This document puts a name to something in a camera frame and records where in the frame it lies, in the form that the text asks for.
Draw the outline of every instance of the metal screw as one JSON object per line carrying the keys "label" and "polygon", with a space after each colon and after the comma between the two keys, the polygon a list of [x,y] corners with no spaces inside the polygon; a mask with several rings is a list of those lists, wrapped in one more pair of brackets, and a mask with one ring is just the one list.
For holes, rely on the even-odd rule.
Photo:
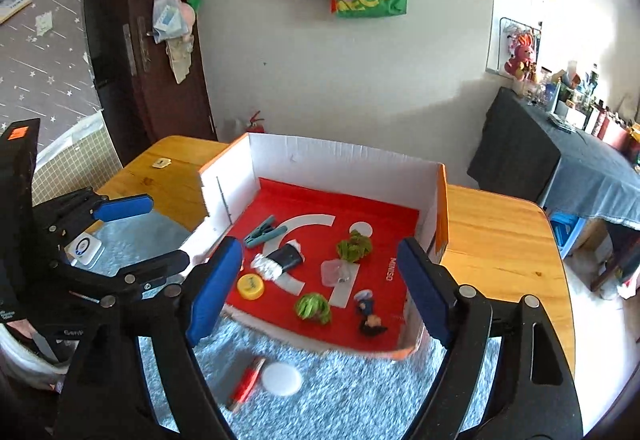
{"label": "metal screw", "polygon": [[167,297],[177,297],[182,292],[182,287],[178,284],[167,285],[164,290],[162,290],[165,296]]}
{"label": "metal screw", "polygon": [[116,298],[113,295],[106,295],[100,299],[100,306],[102,308],[111,308],[116,304]]}
{"label": "metal screw", "polygon": [[540,306],[540,299],[534,295],[526,295],[524,296],[524,303],[531,308],[538,308]]}
{"label": "metal screw", "polygon": [[476,289],[473,288],[471,285],[463,285],[460,287],[460,295],[462,297],[467,297],[471,299],[472,297],[476,297],[477,293],[478,292],[476,292]]}

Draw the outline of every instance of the blue plastic stool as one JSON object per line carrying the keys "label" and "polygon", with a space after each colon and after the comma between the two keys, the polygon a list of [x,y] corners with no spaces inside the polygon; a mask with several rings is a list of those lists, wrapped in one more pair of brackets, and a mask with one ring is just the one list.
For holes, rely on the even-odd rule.
{"label": "blue plastic stool", "polygon": [[555,212],[549,216],[549,222],[560,251],[560,258],[564,260],[574,246],[575,240],[580,236],[587,220],[573,214]]}

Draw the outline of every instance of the teal clothespin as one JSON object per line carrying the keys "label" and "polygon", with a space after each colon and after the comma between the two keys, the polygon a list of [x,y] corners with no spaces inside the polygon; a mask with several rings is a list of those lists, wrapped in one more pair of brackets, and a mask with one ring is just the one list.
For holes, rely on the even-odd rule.
{"label": "teal clothespin", "polygon": [[254,246],[261,245],[262,243],[268,242],[273,238],[277,238],[282,234],[286,234],[288,230],[286,226],[273,227],[275,221],[276,217],[272,214],[259,226],[255,227],[255,229],[252,230],[252,232],[244,239],[246,247],[254,248]]}

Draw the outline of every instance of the white round lid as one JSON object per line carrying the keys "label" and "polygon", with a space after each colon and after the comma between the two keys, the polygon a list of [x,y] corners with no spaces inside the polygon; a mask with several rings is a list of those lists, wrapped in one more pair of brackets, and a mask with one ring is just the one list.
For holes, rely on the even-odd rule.
{"label": "white round lid", "polygon": [[290,364],[274,362],[262,370],[262,386],[277,396],[291,396],[300,390],[302,376]]}

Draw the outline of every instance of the red tube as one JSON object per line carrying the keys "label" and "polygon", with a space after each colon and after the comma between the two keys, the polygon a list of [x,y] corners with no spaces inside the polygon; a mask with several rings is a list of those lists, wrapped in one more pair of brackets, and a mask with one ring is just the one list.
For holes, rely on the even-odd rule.
{"label": "red tube", "polygon": [[226,408],[235,412],[240,409],[240,406],[244,404],[251,395],[251,392],[254,390],[256,382],[258,382],[258,377],[260,376],[260,370],[264,366],[264,363],[267,361],[265,357],[255,357],[254,362],[244,370],[242,374],[242,378],[236,389],[234,390],[234,394],[231,396],[229,403]]}

